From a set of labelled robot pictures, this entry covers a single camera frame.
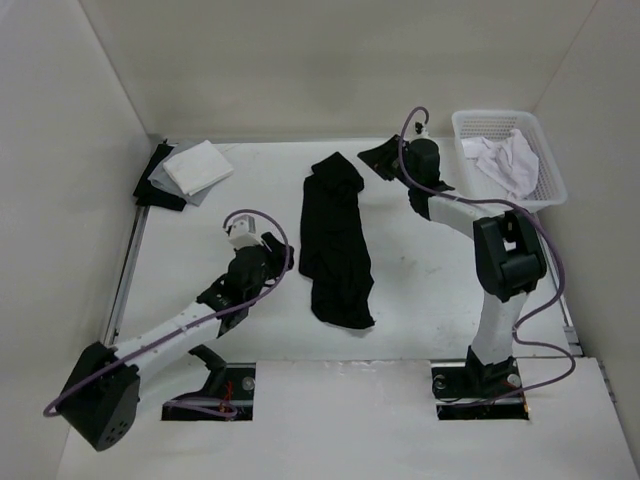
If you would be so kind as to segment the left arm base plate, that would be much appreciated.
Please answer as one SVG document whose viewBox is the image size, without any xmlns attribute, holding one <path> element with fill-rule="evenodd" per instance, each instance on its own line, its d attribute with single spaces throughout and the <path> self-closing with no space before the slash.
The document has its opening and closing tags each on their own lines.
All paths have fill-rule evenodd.
<svg viewBox="0 0 640 480">
<path fill-rule="evenodd" d="M 256 364 L 231 363 L 209 371 L 200 388 L 162 406 L 162 421 L 252 421 Z"/>
</svg>

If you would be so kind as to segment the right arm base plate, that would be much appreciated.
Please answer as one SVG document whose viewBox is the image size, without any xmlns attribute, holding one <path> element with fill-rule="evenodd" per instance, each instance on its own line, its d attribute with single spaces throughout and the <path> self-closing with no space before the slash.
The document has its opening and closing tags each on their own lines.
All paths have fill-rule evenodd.
<svg viewBox="0 0 640 480">
<path fill-rule="evenodd" d="M 522 386 L 515 360 L 498 366 L 435 364 L 432 393 L 441 421 L 529 419 L 523 393 L 506 397 Z"/>
</svg>

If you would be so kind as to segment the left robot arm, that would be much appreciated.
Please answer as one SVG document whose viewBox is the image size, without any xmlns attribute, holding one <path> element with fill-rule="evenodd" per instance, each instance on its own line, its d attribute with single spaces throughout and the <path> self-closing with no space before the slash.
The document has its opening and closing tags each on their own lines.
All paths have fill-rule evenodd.
<svg viewBox="0 0 640 480">
<path fill-rule="evenodd" d="M 111 448 L 132 427 L 145 383 L 239 325 L 293 265 L 294 248 L 269 232 L 237 249 L 227 272 L 173 318 L 114 346 L 87 346 L 53 412 L 95 451 Z"/>
</svg>

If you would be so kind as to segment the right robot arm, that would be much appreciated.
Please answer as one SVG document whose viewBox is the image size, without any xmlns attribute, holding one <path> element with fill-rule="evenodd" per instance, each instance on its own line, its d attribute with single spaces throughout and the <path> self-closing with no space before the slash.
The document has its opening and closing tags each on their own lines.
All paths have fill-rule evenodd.
<svg viewBox="0 0 640 480">
<path fill-rule="evenodd" d="M 484 291 L 478 330 L 463 365 L 432 369 L 434 396 L 445 401 L 489 399 L 519 388 L 514 325 L 547 271 L 535 228 L 516 210 L 491 214 L 459 200 L 440 177 L 439 147 L 430 139 L 407 142 L 393 136 L 357 156 L 382 179 L 404 184 L 421 217 L 473 243 L 476 276 Z"/>
</svg>

